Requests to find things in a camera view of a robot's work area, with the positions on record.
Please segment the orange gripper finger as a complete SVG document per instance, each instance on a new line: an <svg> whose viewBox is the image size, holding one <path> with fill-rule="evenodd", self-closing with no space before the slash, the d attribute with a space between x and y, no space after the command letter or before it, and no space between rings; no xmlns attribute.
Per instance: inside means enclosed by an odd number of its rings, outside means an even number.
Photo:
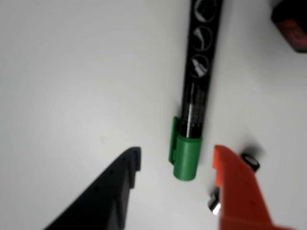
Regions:
<svg viewBox="0 0 307 230"><path fill-rule="evenodd" d="M264 158L261 148L240 152L213 148L215 170L212 213L220 230L305 230L307 179L303 165L281 171L279 160Z"/></svg>

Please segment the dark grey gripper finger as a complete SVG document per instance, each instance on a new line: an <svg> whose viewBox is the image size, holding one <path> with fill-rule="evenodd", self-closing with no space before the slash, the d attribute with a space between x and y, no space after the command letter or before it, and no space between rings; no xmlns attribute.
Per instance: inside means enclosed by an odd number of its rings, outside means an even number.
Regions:
<svg viewBox="0 0 307 230"><path fill-rule="evenodd" d="M123 230L130 190L141 169L141 148L121 153L47 230Z"/></svg>

